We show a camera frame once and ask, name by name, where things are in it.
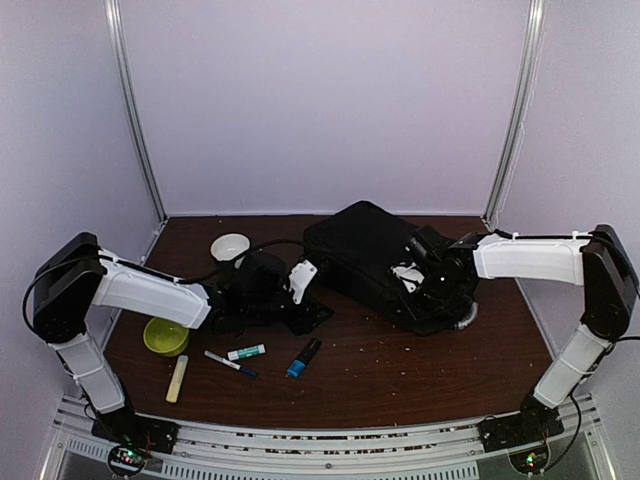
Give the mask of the black student bag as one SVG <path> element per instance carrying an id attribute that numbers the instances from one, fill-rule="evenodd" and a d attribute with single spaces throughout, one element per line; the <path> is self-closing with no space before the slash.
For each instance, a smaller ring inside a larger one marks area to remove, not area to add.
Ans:
<path id="1" fill-rule="evenodd" d="M 414 225 L 369 201 L 356 202 L 303 232 L 305 254 L 317 267 L 320 284 L 421 336 L 462 330 L 475 320 L 476 239 L 443 236 L 430 225 Z M 408 293 L 391 273 L 393 266 L 412 262 L 424 275 L 423 283 L 457 287 L 459 302 L 453 309 L 424 310 L 419 288 Z"/>

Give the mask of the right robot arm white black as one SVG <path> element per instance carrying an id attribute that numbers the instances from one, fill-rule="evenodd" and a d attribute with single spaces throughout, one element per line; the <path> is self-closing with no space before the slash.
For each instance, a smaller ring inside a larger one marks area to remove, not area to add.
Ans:
<path id="1" fill-rule="evenodd" d="M 533 279 L 583 288 L 578 327 L 513 419 L 513 433 L 526 442 L 550 426 L 557 407 L 623 339 L 639 297 L 637 274 L 609 225 L 549 236 L 494 230 L 450 244 L 423 228 L 405 250 L 408 262 L 391 272 L 418 305 L 416 326 L 444 321 L 466 327 L 477 315 L 475 290 L 482 280 Z"/>

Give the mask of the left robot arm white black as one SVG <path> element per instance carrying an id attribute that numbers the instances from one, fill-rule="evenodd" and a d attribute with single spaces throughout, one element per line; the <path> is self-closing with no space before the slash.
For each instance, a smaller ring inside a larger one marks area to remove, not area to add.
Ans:
<path id="1" fill-rule="evenodd" d="M 333 312 L 308 291 L 319 273 L 315 264 L 302 259 L 287 267 L 267 253 L 281 243 L 222 235 L 210 248 L 214 269 L 180 278 L 131 263 L 81 232 L 36 271 L 22 298 L 23 321 L 56 352 L 97 419 L 121 443 L 133 444 L 144 424 L 90 333 L 90 308 L 158 317 L 188 330 L 230 333 L 283 324 L 295 335 L 308 334 Z"/>

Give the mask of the blue black highlighter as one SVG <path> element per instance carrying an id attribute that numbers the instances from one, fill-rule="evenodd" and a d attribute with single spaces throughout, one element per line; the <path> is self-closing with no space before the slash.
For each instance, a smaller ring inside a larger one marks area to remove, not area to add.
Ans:
<path id="1" fill-rule="evenodd" d="M 299 378 L 306 370 L 310 361 L 316 355 L 321 346 L 321 340 L 312 338 L 293 360 L 293 362 L 289 365 L 287 369 L 287 375 L 292 378 Z"/>

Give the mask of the green white glue stick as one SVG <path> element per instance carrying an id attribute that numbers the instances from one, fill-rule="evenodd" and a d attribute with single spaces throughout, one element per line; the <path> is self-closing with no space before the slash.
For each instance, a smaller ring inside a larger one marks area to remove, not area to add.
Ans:
<path id="1" fill-rule="evenodd" d="M 258 344 L 242 349 L 232 350 L 227 353 L 227 359 L 230 361 L 239 361 L 246 358 L 252 358 L 266 353 L 264 344 Z"/>

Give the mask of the white blue pen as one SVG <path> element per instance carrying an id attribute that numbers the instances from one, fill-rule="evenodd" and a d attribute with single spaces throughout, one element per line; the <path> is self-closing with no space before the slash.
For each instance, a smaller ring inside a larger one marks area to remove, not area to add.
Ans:
<path id="1" fill-rule="evenodd" d="M 206 358 L 210 359 L 210 360 L 213 360 L 213 361 L 219 363 L 219 364 L 225 365 L 226 367 L 229 367 L 229 368 L 231 368 L 231 369 L 233 369 L 235 371 L 238 371 L 241 374 L 243 374 L 243 375 L 245 375 L 245 376 L 247 376 L 249 378 L 255 379 L 258 376 L 258 374 L 255 371 L 253 371 L 251 369 L 248 369 L 248 368 L 246 368 L 246 367 L 244 367 L 244 366 L 242 366 L 242 365 L 240 365 L 240 364 L 238 364 L 236 362 L 233 362 L 233 361 L 231 361 L 231 360 L 229 360 L 227 358 L 221 357 L 221 356 L 219 356 L 219 355 L 217 355 L 217 354 L 215 354 L 215 353 L 213 353 L 211 351 L 205 350 L 204 351 L 204 356 Z"/>

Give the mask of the white black ceramic bowl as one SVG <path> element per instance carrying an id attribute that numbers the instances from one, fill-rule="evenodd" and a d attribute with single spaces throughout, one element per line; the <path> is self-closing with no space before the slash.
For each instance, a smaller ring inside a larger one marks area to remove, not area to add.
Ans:
<path id="1" fill-rule="evenodd" d="M 250 239 L 245 235 L 228 233 L 213 241 L 210 254 L 216 263 L 229 262 L 247 251 L 250 246 Z"/>

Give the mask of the green plastic bowl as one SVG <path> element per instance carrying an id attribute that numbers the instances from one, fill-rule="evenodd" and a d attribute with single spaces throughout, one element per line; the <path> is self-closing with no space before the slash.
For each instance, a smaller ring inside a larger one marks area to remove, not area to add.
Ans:
<path id="1" fill-rule="evenodd" d="M 189 343 L 190 330 L 178 323 L 153 317 L 143 331 L 143 342 L 151 352 L 163 357 L 182 354 Z"/>

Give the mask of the yellow highlighter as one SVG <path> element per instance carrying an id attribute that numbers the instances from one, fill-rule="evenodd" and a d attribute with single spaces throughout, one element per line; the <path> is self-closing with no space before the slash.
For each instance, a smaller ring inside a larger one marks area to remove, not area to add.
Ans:
<path id="1" fill-rule="evenodd" d="M 176 361 L 165 397 L 168 403 L 176 403 L 178 401 L 188 362 L 189 357 L 187 355 L 180 355 Z"/>

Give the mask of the aluminium front rail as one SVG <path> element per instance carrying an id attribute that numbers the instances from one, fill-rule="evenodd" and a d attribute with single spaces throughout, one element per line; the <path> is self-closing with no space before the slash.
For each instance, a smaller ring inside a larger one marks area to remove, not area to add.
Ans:
<path id="1" fill-rule="evenodd" d="M 489 451 L 479 418 L 344 430 L 268 429 L 177 421 L 169 453 L 152 453 L 137 479 L 526 479 L 549 453 L 543 479 L 617 479 L 592 398 L 560 408 L 564 431 Z"/>

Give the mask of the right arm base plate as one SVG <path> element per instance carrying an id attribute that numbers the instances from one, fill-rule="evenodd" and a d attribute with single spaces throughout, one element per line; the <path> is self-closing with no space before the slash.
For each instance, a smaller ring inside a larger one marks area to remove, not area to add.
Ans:
<path id="1" fill-rule="evenodd" d="M 541 420 L 524 413 L 486 418 L 477 428 L 486 453 L 540 442 L 546 435 L 564 432 L 564 425 L 556 415 Z"/>

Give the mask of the right aluminium corner post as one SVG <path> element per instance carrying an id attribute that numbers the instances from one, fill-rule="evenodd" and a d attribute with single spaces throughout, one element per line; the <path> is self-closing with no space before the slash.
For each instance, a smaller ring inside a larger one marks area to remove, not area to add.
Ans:
<path id="1" fill-rule="evenodd" d="M 483 221 L 489 229 L 499 225 L 499 217 L 515 174 L 524 139 L 527 110 L 534 96 L 547 4 L 548 2 L 543 0 L 529 2 L 516 90 L 498 167 L 483 214 Z"/>

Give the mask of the aluminium corner post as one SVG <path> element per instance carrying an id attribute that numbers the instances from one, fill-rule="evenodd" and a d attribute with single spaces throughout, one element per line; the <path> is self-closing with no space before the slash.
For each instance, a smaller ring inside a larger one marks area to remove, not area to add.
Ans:
<path id="1" fill-rule="evenodd" d="M 499 225 L 499 217 L 515 174 L 524 139 L 527 110 L 534 96 L 547 4 L 548 2 L 543 0 L 529 2 L 516 90 L 498 167 L 483 214 L 483 221 L 489 229 Z"/>
<path id="2" fill-rule="evenodd" d="M 141 170 L 143 183 L 151 200 L 154 214 L 160 224 L 168 220 L 168 215 L 161 198 L 159 185 L 151 164 L 147 142 L 136 101 L 133 78 L 128 58 L 124 26 L 122 22 L 121 2 L 105 0 L 107 28 L 109 31 L 120 88 L 125 107 L 125 116 L 133 142 L 135 157 Z"/>

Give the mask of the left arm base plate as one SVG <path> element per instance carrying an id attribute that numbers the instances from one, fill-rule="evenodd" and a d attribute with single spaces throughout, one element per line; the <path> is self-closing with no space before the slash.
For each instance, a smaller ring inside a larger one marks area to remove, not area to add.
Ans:
<path id="1" fill-rule="evenodd" d="M 175 422 L 140 417 L 99 417 L 93 422 L 95 437 L 133 447 L 139 451 L 171 454 L 177 440 L 179 426 Z"/>

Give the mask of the left aluminium corner post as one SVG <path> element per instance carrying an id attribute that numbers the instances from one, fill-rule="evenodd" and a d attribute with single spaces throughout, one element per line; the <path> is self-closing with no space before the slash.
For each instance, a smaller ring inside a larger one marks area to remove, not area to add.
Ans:
<path id="1" fill-rule="evenodd" d="M 121 2 L 105 0 L 107 28 L 109 31 L 120 88 L 125 107 L 125 116 L 133 142 L 135 157 L 141 170 L 143 183 L 151 200 L 154 214 L 160 224 L 168 220 L 168 215 L 161 198 L 159 185 L 151 164 L 147 142 L 136 101 L 133 78 L 128 58 L 124 26 L 122 22 Z"/>

